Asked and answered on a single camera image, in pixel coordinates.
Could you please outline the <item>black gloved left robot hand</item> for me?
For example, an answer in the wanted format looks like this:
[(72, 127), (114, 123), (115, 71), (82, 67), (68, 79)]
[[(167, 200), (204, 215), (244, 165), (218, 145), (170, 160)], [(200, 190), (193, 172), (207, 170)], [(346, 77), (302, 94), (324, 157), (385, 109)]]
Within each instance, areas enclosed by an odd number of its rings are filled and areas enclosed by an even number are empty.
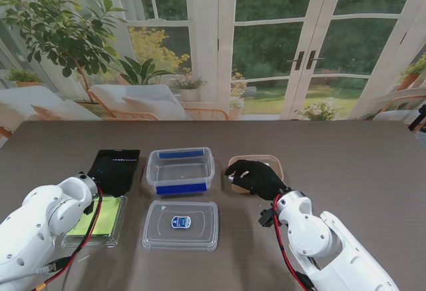
[(88, 171), (87, 176), (95, 183), (98, 195), (103, 196), (105, 190), (103, 188), (102, 175), (99, 174), (96, 170), (90, 170)]

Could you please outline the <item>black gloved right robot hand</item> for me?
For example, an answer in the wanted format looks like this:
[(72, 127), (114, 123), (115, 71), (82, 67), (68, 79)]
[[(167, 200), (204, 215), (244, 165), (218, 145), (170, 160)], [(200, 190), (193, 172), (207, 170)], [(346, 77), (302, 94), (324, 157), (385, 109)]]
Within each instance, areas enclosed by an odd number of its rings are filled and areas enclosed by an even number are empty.
[(264, 200), (273, 201), (277, 195), (289, 191), (273, 169), (262, 162), (240, 159), (231, 164), (224, 174), (233, 176), (232, 183), (236, 186)]

